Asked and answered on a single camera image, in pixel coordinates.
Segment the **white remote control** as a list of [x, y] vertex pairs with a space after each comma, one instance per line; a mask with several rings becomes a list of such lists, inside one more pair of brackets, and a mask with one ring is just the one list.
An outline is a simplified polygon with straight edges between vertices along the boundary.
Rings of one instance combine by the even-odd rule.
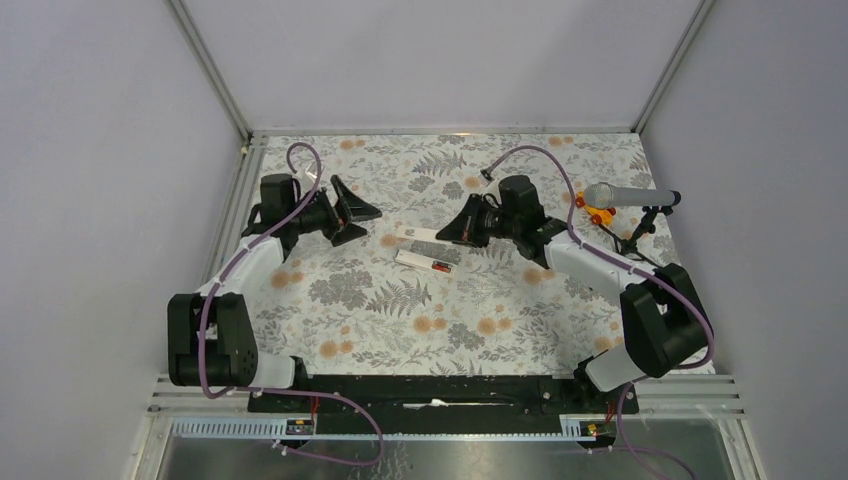
[[425, 255], [421, 255], [421, 254], [406, 251], [406, 250], [399, 250], [397, 252], [396, 256], [395, 256], [395, 262], [396, 263], [407, 266], [407, 267], [416, 268], [416, 269], [420, 269], [420, 270], [426, 270], [426, 271], [432, 271], [432, 272], [438, 272], [438, 273], [443, 274], [443, 275], [453, 275], [454, 274], [454, 270], [456, 268], [456, 266], [454, 264], [451, 264], [449, 262], [444, 262], [444, 263], [451, 264], [453, 266], [452, 273], [451, 274], [445, 274], [445, 273], [433, 270], [431, 268], [431, 264], [434, 261], [444, 262], [444, 261], [441, 261], [441, 260], [437, 260], [435, 258], [431, 258], [431, 257], [425, 256]]

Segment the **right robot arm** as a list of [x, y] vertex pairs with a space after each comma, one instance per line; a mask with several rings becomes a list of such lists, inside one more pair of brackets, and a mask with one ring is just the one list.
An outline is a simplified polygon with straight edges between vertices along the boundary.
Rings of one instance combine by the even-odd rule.
[[681, 266], [645, 270], [580, 239], [569, 223], [546, 214], [525, 175], [506, 177], [486, 193], [470, 195], [435, 237], [474, 248], [493, 238], [509, 240], [525, 259], [576, 278], [619, 307], [622, 344], [583, 361], [575, 372], [582, 378], [573, 396], [583, 410], [601, 410], [618, 387], [660, 378], [713, 344], [712, 328]]

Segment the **white remote battery cover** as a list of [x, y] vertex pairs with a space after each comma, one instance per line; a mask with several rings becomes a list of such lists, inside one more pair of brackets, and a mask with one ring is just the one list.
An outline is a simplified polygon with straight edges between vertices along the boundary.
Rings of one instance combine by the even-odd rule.
[[394, 235], [398, 238], [412, 241], [438, 242], [436, 238], [437, 233], [438, 231], [433, 229], [400, 225], [397, 227]]

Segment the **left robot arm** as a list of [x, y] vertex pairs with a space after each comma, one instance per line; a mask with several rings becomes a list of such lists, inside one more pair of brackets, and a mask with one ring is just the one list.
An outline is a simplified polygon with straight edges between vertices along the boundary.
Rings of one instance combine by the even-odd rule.
[[311, 387], [295, 374], [295, 359], [260, 351], [250, 309], [300, 236], [319, 232], [337, 247], [366, 236], [362, 222], [381, 217], [338, 176], [330, 182], [334, 200], [290, 174], [262, 178], [260, 200], [236, 253], [195, 292], [176, 294], [168, 303], [168, 374], [174, 385], [272, 389], [285, 410], [307, 404]]

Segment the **red orange battery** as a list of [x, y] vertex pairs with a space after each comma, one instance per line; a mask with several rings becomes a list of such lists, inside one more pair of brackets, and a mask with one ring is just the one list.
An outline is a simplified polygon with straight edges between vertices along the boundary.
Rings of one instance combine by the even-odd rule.
[[439, 271], [439, 272], [442, 272], [442, 273], [445, 273], [445, 274], [451, 274], [452, 270], [453, 270], [453, 266], [451, 264], [440, 262], [440, 261], [434, 261], [431, 264], [431, 268], [433, 270], [436, 270], [436, 271]]

